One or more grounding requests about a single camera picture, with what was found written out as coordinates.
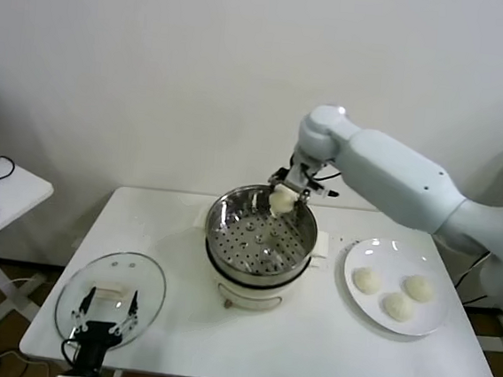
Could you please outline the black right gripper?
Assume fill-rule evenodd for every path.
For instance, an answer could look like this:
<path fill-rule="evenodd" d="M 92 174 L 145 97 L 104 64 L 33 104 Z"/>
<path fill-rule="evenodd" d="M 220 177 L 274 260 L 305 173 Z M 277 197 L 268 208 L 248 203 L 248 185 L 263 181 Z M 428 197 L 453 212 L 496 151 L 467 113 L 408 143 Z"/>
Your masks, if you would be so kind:
<path fill-rule="evenodd" d="M 315 176 L 325 167 L 323 161 L 312 159 L 307 155 L 293 154 L 290 167 L 279 168 L 270 176 L 269 186 L 283 185 L 295 192 L 300 192 L 301 200 L 310 200 L 313 195 L 325 198 L 337 198 L 338 192 L 327 189 L 318 183 Z"/>

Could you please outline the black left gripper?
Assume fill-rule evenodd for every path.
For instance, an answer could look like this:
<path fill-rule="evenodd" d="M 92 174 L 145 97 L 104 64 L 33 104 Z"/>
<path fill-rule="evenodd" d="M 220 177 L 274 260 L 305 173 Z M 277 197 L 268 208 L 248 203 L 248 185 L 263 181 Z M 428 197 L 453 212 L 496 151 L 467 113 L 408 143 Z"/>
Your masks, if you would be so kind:
<path fill-rule="evenodd" d="M 132 296 L 126 318 L 116 325 L 106 321 L 86 321 L 86 315 L 94 298 L 95 288 L 90 289 L 80 305 L 72 311 L 76 332 L 71 342 L 77 347 L 73 365 L 100 368 L 106 353 L 118 347 L 123 334 L 128 334 L 138 322 L 138 291 Z"/>

